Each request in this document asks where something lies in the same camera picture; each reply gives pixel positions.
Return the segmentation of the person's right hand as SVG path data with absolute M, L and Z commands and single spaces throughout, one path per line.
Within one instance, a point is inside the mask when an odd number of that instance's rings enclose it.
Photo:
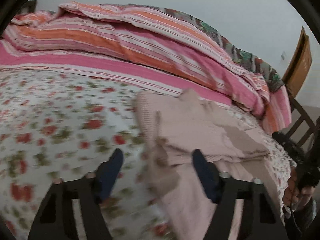
M 310 202 L 315 188 L 312 186 L 306 186 L 302 191 L 299 191 L 296 188 L 296 182 L 297 172 L 295 171 L 295 168 L 292 167 L 290 177 L 287 180 L 287 188 L 284 191 L 283 203 L 286 206 L 294 205 L 296 207 L 295 210 L 299 211 L 302 210 L 308 202 Z

